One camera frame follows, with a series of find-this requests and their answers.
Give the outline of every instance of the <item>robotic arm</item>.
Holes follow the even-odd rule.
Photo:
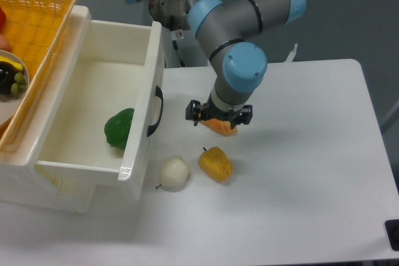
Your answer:
[[[230,121],[231,128],[249,124],[252,106],[246,102],[262,82],[267,59],[262,49],[244,39],[301,17],[306,0],[238,0],[229,5],[221,0],[168,1],[169,14],[163,14],[168,17],[166,27],[172,30],[171,17],[179,25],[186,25],[182,21],[189,12],[186,23],[217,75],[208,101],[190,101],[186,119],[197,125],[200,120],[217,118]]]

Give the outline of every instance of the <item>white table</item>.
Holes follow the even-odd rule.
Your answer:
[[[384,222],[399,198],[359,64],[271,64],[254,117],[225,138],[184,120],[205,101],[211,68],[166,69],[165,110],[142,198],[98,187],[86,214],[0,203],[4,265],[271,265],[393,259]],[[202,147],[221,147],[235,173],[207,177]],[[155,190],[160,162],[191,165],[178,192]]]

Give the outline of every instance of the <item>black drawer handle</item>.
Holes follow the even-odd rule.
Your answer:
[[[163,94],[162,94],[162,89],[159,86],[156,86],[155,88],[155,96],[161,99],[161,112],[160,116],[158,117],[158,121],[154,125],[148,126],[147,129],[147,137],[151,136],[154,134],[155,130],[158,128],[158,126],[161,123],[161,118],[162,118],[162,113],[163,113]]]

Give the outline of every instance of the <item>white drawer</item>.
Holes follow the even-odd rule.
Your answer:
[[[15,145],[0,153],[0,172],[13,169],[17,177],[19,171],[30,173],[36,184],[48,183],[45,187],[53,196],[67,184],[70,189],[108,184],[120,186],[129,201],[136,201],[147,167],[150,131],[159,125],[163,107],[161,25],[90,21],[82,7],[75,7],[72,17],[79,10],[88,24],[86,29],[82,26],[80,37],[70,37],[74,50],[64,57],[69,64],[61,63],[49,76],[31,121],[20,130],[25,135],[20,133]],[[104,125],[130,107],[135,113],[122,151],[107,143]],[[93,188],[84,190],[83,197],[91,197]],[[22,196],[9,200],[29,204]]]

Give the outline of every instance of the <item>yellow basket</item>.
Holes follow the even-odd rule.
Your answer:
[[[24,98],[2,136],[0,128],[0,149],[12,141],[35,97],[40,94],[40,87],[50,72],[49,61],[75,2],[0,0],[0,7],[7,15],[1,34],[10,42],[11,52],[25,63],[31,78]]]

